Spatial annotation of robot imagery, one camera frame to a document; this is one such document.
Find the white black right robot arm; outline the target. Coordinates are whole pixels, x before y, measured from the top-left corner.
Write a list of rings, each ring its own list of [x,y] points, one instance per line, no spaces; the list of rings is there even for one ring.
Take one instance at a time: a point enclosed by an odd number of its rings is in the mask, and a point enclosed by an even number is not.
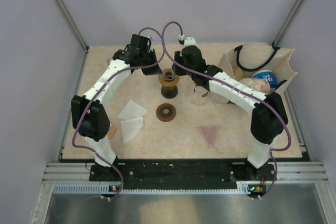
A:
[[[249,164],[245,174],[252,180],[264,174],[264,165],[274,151],[272,144],[285,132],[288,143],[291,135],[288,130],[288,117],[279,94],[265,94],[254,90],[230,77],[221,68],[208,65],[193,37],[180,35],[180,52],[174,56],[174,67],[179,75],[188,75],[193,82],[207,91],[218,94],[242,108],[251,117],[250,131],[254,143],[247,156]]]

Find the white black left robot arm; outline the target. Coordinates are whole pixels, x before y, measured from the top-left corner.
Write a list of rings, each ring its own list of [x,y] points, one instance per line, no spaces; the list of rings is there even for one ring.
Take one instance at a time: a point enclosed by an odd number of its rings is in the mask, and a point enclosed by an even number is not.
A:
[[[116,179],[119,168],[113,164],[117,156],[108,138],[111,123],[106,109],[117,88],[137,69],[141,69],[144,75],[160,71],[151,39],[133,34],[125,48],[114,53],[95,84],[71,100],[72,127],[75,130],[72,145],[90,150],[95,161],[102,166],[101,174],[107,180]]]

